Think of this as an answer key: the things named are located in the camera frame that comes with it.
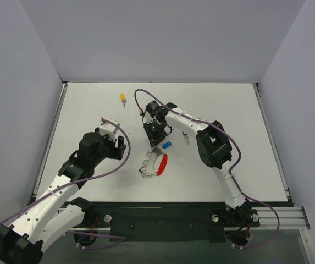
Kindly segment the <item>blue tag key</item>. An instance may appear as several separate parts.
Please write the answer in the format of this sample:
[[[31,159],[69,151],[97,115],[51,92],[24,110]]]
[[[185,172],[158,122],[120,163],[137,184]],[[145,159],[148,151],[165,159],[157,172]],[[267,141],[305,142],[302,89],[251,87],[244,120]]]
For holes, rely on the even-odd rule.
[[[172,143],[170,141],[167,141],[162,144],[162,149],[167,149],[169,147],[172,147]]]

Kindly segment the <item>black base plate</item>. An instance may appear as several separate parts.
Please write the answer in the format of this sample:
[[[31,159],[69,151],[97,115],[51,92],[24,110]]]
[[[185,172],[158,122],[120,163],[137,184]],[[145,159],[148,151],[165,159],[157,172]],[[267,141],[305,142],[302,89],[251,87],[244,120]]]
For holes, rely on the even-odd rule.
[[[228,213],[223,202],[94,202],[93,214],[78,227],[108,228],[129,242],[218,243],[228,233],[246,238],[250,226],[232,226]]]

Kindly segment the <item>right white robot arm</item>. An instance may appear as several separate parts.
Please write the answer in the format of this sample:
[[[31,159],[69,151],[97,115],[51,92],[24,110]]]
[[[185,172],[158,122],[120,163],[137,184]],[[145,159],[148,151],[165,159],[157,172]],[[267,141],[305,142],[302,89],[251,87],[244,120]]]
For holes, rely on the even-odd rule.
[[[232,160],[231,151],[236,143],[224,131],[220,122],[210,123],[195,119],[183,113],[173,103],[159,105],[155,100],[139,112],[151,147],[157,147],[166,139],[169,135],[166,128],[179,129],[185,137],[193,137],[201,161],[213,169],[219,181],[228,209],[226,219],[232,226],[243,228],[259,226],[257,211],[252,209],[250,204],[251,199],[244,194],[232,174],[235,166],[231,165],[228,171],[223,169],[223,165]]]

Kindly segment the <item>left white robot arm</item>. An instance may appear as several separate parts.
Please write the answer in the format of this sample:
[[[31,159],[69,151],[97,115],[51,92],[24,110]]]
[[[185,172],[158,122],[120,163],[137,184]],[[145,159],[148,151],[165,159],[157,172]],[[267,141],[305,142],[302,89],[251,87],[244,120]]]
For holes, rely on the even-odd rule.
[[[74,199],[61,213],[58,210],[93,178],[104,159],[126,162],[130,151],[126,133],[103,135],[99,129],[86,133],[41,197],[13,223],[0,225],[0,261],[39,263],[45,251],[72,227],[92,224],[95,209],[84,198]]]

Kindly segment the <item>aluminium frame rail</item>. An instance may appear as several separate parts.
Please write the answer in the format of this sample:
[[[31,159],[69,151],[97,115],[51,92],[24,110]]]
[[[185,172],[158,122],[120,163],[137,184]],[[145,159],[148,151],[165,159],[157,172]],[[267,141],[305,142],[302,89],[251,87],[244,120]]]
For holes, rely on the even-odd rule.
[[[127,228],[145,230],[158,225],[179,227],[182,224],[189,228],[205,224],[212,229],[308,227],[302,208],[269,208],[255,204],[251,209],[233,210],[221,203],[69,204],[64,210],[51,213],[49,220],[30,211],[26,211],[19,220],[20,227],[29,224],[31,229],[39,227],[43,233],[55,230],[65,232],[72,228],[111,228],[112,231],[122,232]]]

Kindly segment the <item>black tag key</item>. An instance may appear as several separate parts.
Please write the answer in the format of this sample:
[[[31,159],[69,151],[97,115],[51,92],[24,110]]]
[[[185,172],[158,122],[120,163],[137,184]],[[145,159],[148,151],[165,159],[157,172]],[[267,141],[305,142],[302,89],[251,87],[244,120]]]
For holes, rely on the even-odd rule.
[[[188,134],[184,134],[184,140],[186,141],[188,145],[190,144]]]

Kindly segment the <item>yellow tag key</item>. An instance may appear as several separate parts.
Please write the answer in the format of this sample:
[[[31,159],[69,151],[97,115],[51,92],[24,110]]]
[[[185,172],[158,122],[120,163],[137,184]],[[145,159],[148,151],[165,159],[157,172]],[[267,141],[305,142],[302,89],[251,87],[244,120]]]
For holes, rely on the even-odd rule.
[[[126,104],[126,97],[123,93],[120,94],[120,100],[123,104],[123,107],[125,107],[125,104]]]

